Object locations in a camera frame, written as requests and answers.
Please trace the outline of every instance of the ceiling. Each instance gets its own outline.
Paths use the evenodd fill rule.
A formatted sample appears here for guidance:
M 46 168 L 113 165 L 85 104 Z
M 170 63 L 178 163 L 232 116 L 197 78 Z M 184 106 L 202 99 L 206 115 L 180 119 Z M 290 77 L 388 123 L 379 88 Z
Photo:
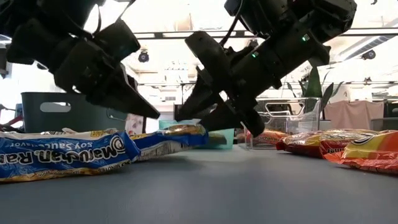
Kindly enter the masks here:
M 224 10 L 225 0 L 137 0 L 128 9 L 123 19 L 133 32 L 184 31 L 184 30 L 228 30 L 232 17 Z M 358 11 L 353 28 L 390 27 L 391 22 L 397 19 L 397 0 L 379 0 L 371 5 L 373 0 L 357 0 Z M 101 8 L 103 28 L 113 23 L 123 11 L 125 2 L 107 0 Z M 98 13 L 93 10 L 85 29 L 96 29 Z M 244 30 L 238 24 L 236 30 Z M 364 37 L 337 37 L 325 45 L 332 47 L 331 58 L 339 55 L 347 48 L 358 43 Z M 227 46 L 239 50 L 249 39 L 230 39 Z M 149 62 L 138 62 L 139 52 L 125 59 L 124 64 L 132 68 L 139 76 L 140 82 L 158 83 L 165 80 L 184 82 L 195 79 L 195 67 L 198 60 L 189 51 L 182 39 L 174 40 L 140 40 L 143 49 L 149 53 Z M 177 71 L 165 72 L 165 68 L 176 67 Z M 308 63 L 303 64 L 288 75 L 288 79 L 297 80 L 310 69 Z

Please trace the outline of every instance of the teal bin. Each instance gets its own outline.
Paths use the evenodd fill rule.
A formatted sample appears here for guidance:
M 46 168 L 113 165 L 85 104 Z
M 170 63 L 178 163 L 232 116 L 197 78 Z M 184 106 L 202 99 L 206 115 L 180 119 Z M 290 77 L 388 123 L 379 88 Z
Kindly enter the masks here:
M 159 129 L 166 129 L 176 124 L 196 124 L 197 119 L 186 121 L 159 120 Z M 232 149 L 234 144 L 234 129 L 225 129 L 209 132 L 209 142 L 205 146 L 195 149 Z

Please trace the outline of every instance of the clear plastic bin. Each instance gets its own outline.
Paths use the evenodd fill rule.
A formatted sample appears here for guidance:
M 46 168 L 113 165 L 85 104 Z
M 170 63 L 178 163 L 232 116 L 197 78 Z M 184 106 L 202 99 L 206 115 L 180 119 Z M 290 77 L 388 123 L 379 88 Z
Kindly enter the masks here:
M 264 133 L 253 138 L 247 129 L 238 130 L 238 145 L 245 149 L 275 149 L 270 143 L 281 138 L 282 134 L 271 136 L 272 131 L 297 134 L 319 130 L 320 98 L 263 98 L 257 99 L 259 112 L 265 124 Z

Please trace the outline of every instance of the orange chip bag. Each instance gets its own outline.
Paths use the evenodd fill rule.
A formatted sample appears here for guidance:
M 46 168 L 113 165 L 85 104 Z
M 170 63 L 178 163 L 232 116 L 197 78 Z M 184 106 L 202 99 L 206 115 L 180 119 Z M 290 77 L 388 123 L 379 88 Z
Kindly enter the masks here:
M 326 154 L 325 158 L 357 169 L 398 174 L 398 132 L 354 140 L 343 152 Z
M 262 134 L 253 138 L 253 146 L 257 146 L 259 144 L 277 144 L 282 138 L 289 136 L 286 133 L 280 131 L 274 131 L 270 129 L 265 129 Z M 250 132 L 246 135 L 246 141 L 249 142 L 252 138 Z
M 301 133 L 284 138 L 277 144 L 277 149 L 323 159 L 323 155 L 327 153 L 344 150 L 352 140 L 376 134 L 379 133 L 362 129 L 332 129 Z

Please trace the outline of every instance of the pink curtain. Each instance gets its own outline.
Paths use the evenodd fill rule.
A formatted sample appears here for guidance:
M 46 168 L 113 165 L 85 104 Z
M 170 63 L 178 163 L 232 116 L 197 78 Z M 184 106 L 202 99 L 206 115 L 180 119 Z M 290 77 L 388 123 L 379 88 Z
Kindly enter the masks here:
M 340 101 L 328 104 L 325 108 L 326 119 L 332 128 L 370 129 L 372 119 L 383 118 L 384 103 L 368 101 Z

